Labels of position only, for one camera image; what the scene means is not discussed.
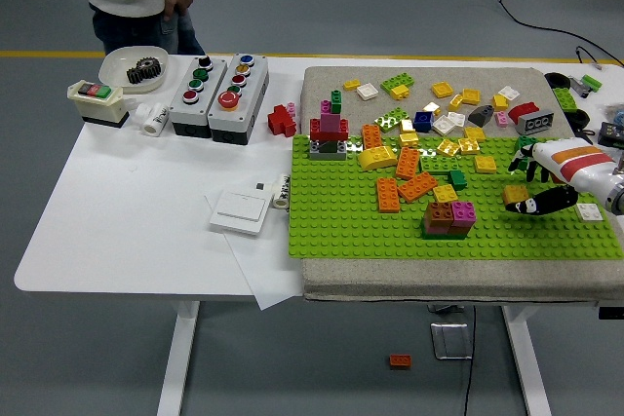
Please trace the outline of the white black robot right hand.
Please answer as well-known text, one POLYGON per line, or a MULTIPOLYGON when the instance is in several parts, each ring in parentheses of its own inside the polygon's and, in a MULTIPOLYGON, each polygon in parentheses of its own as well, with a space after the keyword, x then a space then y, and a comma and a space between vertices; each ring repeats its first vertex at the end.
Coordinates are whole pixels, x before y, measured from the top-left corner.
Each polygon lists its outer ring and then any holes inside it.
POLYGON ((509 171, 528 160, 526 180, 532 181, 541 168, 542 182, 553 179, 560 184, 506 209, 529 215, 545 215, 574 206, 581 193, 589 193, 615 215, 623 213, 623 173, 603 150, 580 137, 532 143, 521 147, 509 171))

